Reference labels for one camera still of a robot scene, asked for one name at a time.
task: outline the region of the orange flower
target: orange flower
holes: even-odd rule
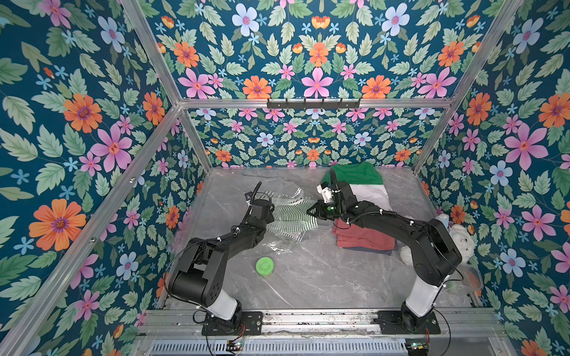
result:
[[[314,28],[327,28],[331,24],[331,18],[328,16],[315,16],[311,19]]]
[[[51,69],[49,69],[48,67],[44,67],[43,71],[46,73],[46,75],[52,79],[55,79],[55,75],[54,73],[51,71]]]
[[[533,340],[524,340],[520,351],[524,356],[546,356],[546,351],[539,348],[538,344]]]
[[[164,108],[162,107],[162,100],[153,93],[146,93],[144,95],[145,101],[142,102],[142,108],[146,110],[146,118],[152,121],[153,125],[158,125],[164,117]]]
[[[115,331],[113,332],[113,337],[119,338],[122,334],[123,334],[123,330],[125,329],[125,325],[121,324],[119,326],[117,326],[117,329],[115,329]]]
[[[401,151],[398,151],[396,153],[396,161],[403,162],[406,159],[410,158],[410,155],[412,155],[412,151],[410,150],[403,149]]]
[[[564,126],[566,120],[570,120],[570,93],[563,93],[562,96],[558,94],[551,96],[547,103],[542,104],[540,111],[542,114],[538,115],[540,122],[544,122],[544,126],[551,128],[553,125],[556,128]]]
[[[265,78],[260,79],[257,75],[254,75],[251,79],[246,79],[243,83],[245,85],[243,93],[247,95],[248,99],[270,98],[271,87],[268,86],[268,82]]]
[[[426,182],[422,181],[422,187],[424,187],[426,194],[429,196],[429,185]]]
[[[325,48],[323,42],[317,42],[313,45],[313,48],[309,51],[309,60],[315,67],[320,67],[323,63],[327,62],[328,49]]]
[[[93,103],[93,98],[89,95],[74,94],[73,101],[66,100],[63,106],[66,111],[63,114],[67,121],[71,121],[71,127],[77,131],[83,130],[84,133],[89,133],[92,129],[99,127],[98,122],[103,121],[101,116],[101,108],[99,104]]]
[[[172,229],[176,227],[178,223],[178,218],[180,217],[179,209],[176,205],[173,205],[168,209],[168,213],[166,214],[166,226]]]
[[[189,47],[186,42],[176,43],[174,45],[174,55],[178,56],[178,61],[188,68],[198,67],[198,62],[200,62],[200,57],[196,54],[196,49],[194,46]]]
[[[467,108],[467,122],[471,125],[478,126],[481,121],[485,121],[489,117],[487,111],[491,110],[491,102],[489,99],[491,96],[485,93],[479,93],[476,97],[471,99],[469,107]]]
[[[215,157],[218,158],[222,162],[229,162],[231,161],[231,154],[226,150],[218,150],[215,153]]]
[[[453,41],[449,44],[449,46],[445,46],[441,50],[441,54],[437,57],[439,60],[439,65],[441,67],[446,66],[449,67],[453,63],[459,60],[459,56],[463,54],[465,48],[463,48],[463,42],[457,43],[457,41]]]
[[[336,44],[335,50],[338,54],[343,54],[347,51],[347,47],[343,43],[338,42]]]
[[[386,94],[392,90],[392,87],[389,85],[392,82],[390,79],[384,79],[383,75],[376,76],[376,80],[374,78],[368,79],[366,85],[362,87],[362,93],[364,99],[384,99],[386,98]]]
[[[303,52],[303,45],[300,43],[297,43],[296,45],[293,46],[293,52],[299,54],[301,52]]]
[[[161,17],[162,19],[162,23],[168,27],[168,28],[173,28],[174,27],[174,20],[168,16],[163,16]]]
[[[570,209],[570,202],[566,203],[566,206]],[[570,211],[563,210],[560,215],[560,220],[569,224],[564,226],[564,231],[566,231],[568,235],[570,235]]]
[[[451,214],[449,214],[453,219],[453,222],[456,224],[462,224],[465,222],[465,215],[467,214],[463,211],[463,207],[457,204],[451,208]]]
[[[475,26],[479,22],[480,18],[481,16],[479,15],[471,16],[469,20],[467,20],[467,27],[472,28],[473,26]]]
[[[44,251],[49,250],[55,243],[55,250],[61,251],[70,246],[70,240],[81,232],[78,227],[85,225],[85,214],[80,214],[81,207],[76,202],[67,206],[67,200],[54,199],[51,209],[42,205],[34,212],[34,217],[41,222],[30,224],[30,237],[41,238],[36,245]]]

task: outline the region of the floral wallpaper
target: floral wallpaper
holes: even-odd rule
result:
[[[0,43],[3,338],[170,105],[114,0],[3,2]],[[202,180],[181,131],[176,122],[27,354],[128,354]]]
[[[141,7],[188,98],[382,99],[450,96],[501,4],[163,0]]]
[[[570,350],[569,3],[524,3],[422,172],[524,356]]]

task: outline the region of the vent grille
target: vent grille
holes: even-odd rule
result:
[[[210,348],[216,355],[229,355],[225,339],[210,340]],[[287,354],[334,355],[407,355],[403,339],[246,339],[242,355],[287,355]],[[157,340],[151,355],[210,355],[206,340]]]

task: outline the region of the white stuffed toy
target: white stuffed toy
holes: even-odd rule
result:
[[[448,228],[449,216],[447,214],[440,214],[436,219],[441,221],[445,227]],[[471,235],[467,229],[461,225],[453,225],[451,228],[448,228],[448,230],[451,239],[461,253],[461,262],[467,263],[469,259],[475,254],[475,242],[473,241],[473,238],[471,238]],[[400,258],[402,258],[404,264],[408,266],[413,265],[412,251],[408,246],[403,246],[400,249]]]

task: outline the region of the pink flower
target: pink flower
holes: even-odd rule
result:
[[[432,98],[435,96],[435,94],[437,94],[439,97],[444,97],[445,94],[447,94],[447,89],[445,87],[452,85],[457,80],[456,77],[447,78],[448,75],[449,67],[441,71],[439,73],[439,76],[435,76],[435,74],[429,73],[426,78],[427,85],[421,87],[420,90],[418,90],[418,93],[428,93],[426,95],[427,98]]]
[[[99,298],[99,292],[95,292],[91,295],[91,291],[87,290],[83,297],[85,298],[84,300],[75,302],[74,306],[75,309],[77,309],[77,313],[74,318],[75,321],[81,319],[81,317],[85,320],[89,320],[89,318],[91,318],[91,311],[99,309],[99,302],[96,302],[97,298]]]
[[[160,146],[158,146],[158,148],[156,149],[156,152],[160,152],[162,150],[166,150],[166,143],[168,142],[168,138],[163,138],[162,142],[160,143]]]
[[[186,68],[186,78],[178,78],[178,82],[184,85],[185,87],[189,87],[186,90],[187,97],[194,97],[196,94],[200,99],[207,99],[206,94],[213,95],[215,94],[215,90],[212,87],[208,87],[206,84],[208,83],[208,75],[200,74],[198,79],[196,79],[196,73],[190,68]]]
[[[344,66],[343,69],[344,70],[340,72],[340,75],[344,76],[344,80],[355,77],[356,69],[354,64],[351,64],[349,66]]]
[[[107,225],[107,228],[105,229],[105,231],[103,231],[103,233],[101,234],[101,237],[99,237],[99,239],[101,241],[105,241],[107,239],[107,232],[110,232],[112,234],[114,234],[115,232],[117,232],[117,227],[115,225],[113,225],[112,223],[114,223],[115,221],[117,221],[117,218],[119,217],[118,214],[115,214],[115,216],[113,216],[113,218],[111,219],[111,221],[109,222],[109,225]]]
[[[426,83],[427,74],[422,74],[422,72],[418,73],[417,77],[412,78],[412,87],[419,88],[420,85]]]
[[[277,122],[279,121],[280,117],[285,117],[285,113],[281,112],[282,109],[263,109],[264,112],[267,113],[265,115],[265,120],[271,120]]]
[[[131,130],[135,128],[131,124],[131,118],[128,116],[125,118],[123,115],[121,115],[120,121],[117,121],[117,126],[121,128],[121,133],[126,133],[129,136],[131,135]]]
[[[214,75],[208,74],[208,84],[212,84],[214,89],[223,88],[223,78],[218,78],[218,74],[214,73]]]
[[[283,124],[283,132],[287,132],[288,134],[291,134],[292,132],[297,132],[296,127],[298,127],[298,125],[295,125],[293,123],[293,120],[289,121],[289,123],[285,123]]]
[[[563,154],[562,160],[564,163],[560,165],[560,169],[568,169],[570,168],[570,154]]]
[[[295,2],[295,0],[280,0],[280,1],[279,1],[279,6],[281,6],[282,8],[285,9],[285,6],[287,6],[287,3],[292,4],[292,3],[294,3],[294,2]]]
[[[515,115],[512,118],[507,116],[507,123],[503,125],[503,129],[507,130],[507,135],[513,133],[517,133],[519,130],[519,126],[522,124],[522,121],[519,121],[519,116]]]
[[[231,130],[240,133],[243,130],[242,122],[237,122],[234,120],[234,122],[231,123]]]
[[[503,225],[503,227],[508,229],[509,223],[515,222],[515,219],[511,217],[511,209],[505,210],[499,206],[499,212],[495,213],[495,217],[497,218],[497,225]]]
[[[166,174],[166,172],[168,172],[168,162],[166,162],[166,161],[164,160],[164,158],[161,159],[160,161],[157,161],[157,162],[158,162],[158,171],[159,171],[162,175]]]
[[[97,164],[101,161],[101,157],[93,157],[93,152],[91,151],[87,152],[87,157],[79,157],[79,160],[83,163],[81,171],[89,171],[89,175],[92,177],[95,175],[96,170],[101,170],[101,166]]]
[[[527,170],[531,166],[531,155],[535,158],[544,158],[548,156],[546,147],[535,145],[540,142],[547,132],[547,128],[540,128],[535,130],[530,137],[528,136],[530,128],[527,124],[521,124],[518,130],[519,138],[513,136],[504,139],[504,144],[508,148],[514,148],[507,154],[506,162],[515,162],[520,156],[520,167]]]
[[[347,113],[347,117],[351,117],[352,118],[352,122],[355,122],[358,119],[363,119],[364,118],[364,114],[365,112],[367,112],[368,109],[350,109]]]
[[[336,122],[336,124],[332,125],[332,131],[336,132],[337,134],[340,134],[340,133],[342,133],[342,131],[347,130],[347,128],[345,127],[346,125],[347,125],[346,122],[341,123],[339,120]]]
[[[451,126],[449,128],[449,134],[453,134],[455,136],[459,134],[459,130],[462,130],[465,127],[461,121],[463,121],[463,114],[459,115],[458,113],[455,113],[449,122],[449,126]]]
[[[471,129],[467,130],[467,135],[461,139],[461,141],[465,143],[465,146],[463,146],[465,151],[468,149],[472,152],[475,151],[475,145],[481,142],[481,139],[477,137],[478,134],[479,129],[475,129],[474,131],[471,131]]]
[[[128,225],[130,230],[133,228],[133,225],[134,226],[139,225],[138,218],[140,217],[141,214],[139,214],[136,209],[133,209],[132,211],[127,211],[127,218],[123,221],[123,224]]]
[[[252,117],[257,117],[257,112],[255,109],[240,109],[238,113],[239,117],[246,117],[247,121],[250,121]]]
[[[83,277],[85,277],[87,279],[93,277],[93,268],[91,268],[89,266],[92,265],[93,263],[95,263],[97,258],[99,258],[99,255],[96,253],[94,253],[93,255],[89,255],[89,257],[87,257],[87,259],[83,263],[83,267],[81,267],[79,272],[77,272],[77,274],[75,275],[75,277],[71,281],[71,284],[70,284],[71,289],[77,288],[77,286],[81,282],[81,275],[83,275]]]
[[[556,271],[559,273],[566,273],[570,269],[570,243],[565,242],[562,245],[562,250],[564,250],[564,253],[558,251],[557,249],[553,249],[550,251],[550,253],[558,261],[562,261],[556,264]]]
[[[293,66],[288,67],[286,64],[284,64],[283,68],[279,70],[279,73],[281,73],[281,79],[287,78],[288,80],[291,80],[291,76],[295,75]]]
[[[380,121],[384,120],[386,116],[392,116],[392,108],[376,108],[376,112],[374,113],[374,117],[378,117]]]
[[[560,286],[560,291],[555,287],[550,287],[550,291],[554,294],[550,297],[550,301],[554,304],[560,304],[560,310],[564,314],[568,313],[568,307],[570,306],[570,300],[568,298],[568,289],[565,285]]]
[[[115,168],[115,161],[119,168],[126,169],[131,162],[131,155],[124,150],[130,148],[133,141],[128,137],[121,138],[121,129],[117,125],[111,126],[111,136],[102,129],[97,130],[97,135],[105,144],[94,144],[91,152],[99,157],[107,156],[103,162],[105,172]]]
[[[554,228],[552,228],[552,226],[547,225],[554,221],[555,218],[554,214],[547,213],[542,215],[542,209],[538,205],[535,205],[534,208],[532,208],[532,215],[528,211],[523,211],[522,215],[524,220],[530,221],[529,223],[525,223],[523,225],[523,230],[525,231],[534,230],[534,237],[537,241],[542,240],[543,237],[542,233],[545,233],[548,236],[556,235]]]
[[[468,175],[475,169],[475,161],[467,157],[467,159],[462,163],[463,171]]]
[[[398,129],[398,126],[400,126],[400,124],[396,120],[388,121],[386,123],[386,128],[388,129],[388,132],[396,131]]]
[[[305,93],[303,94],[303,96],[309,97],[315,94],[315,99],[316,99],[319,97],[319,94],[325,97],[329,95],[328,89],[325,87],[331,85],[332,78],[331,77],[323,78],[323,70],[320,67],[316,67],[313,70],[313,79],[305,77],[301,79],[301,82],[309,87],[305,89]]]
[[[65,27],[71,28],[70,22],[66,19],[66,17],[71,16],[71,12],[61,6],[61,4],[60,0],[43,0],[43,2],[38,4],[38,7],[50,16],[51,23],[54,26],[58,27],[61,23]]]

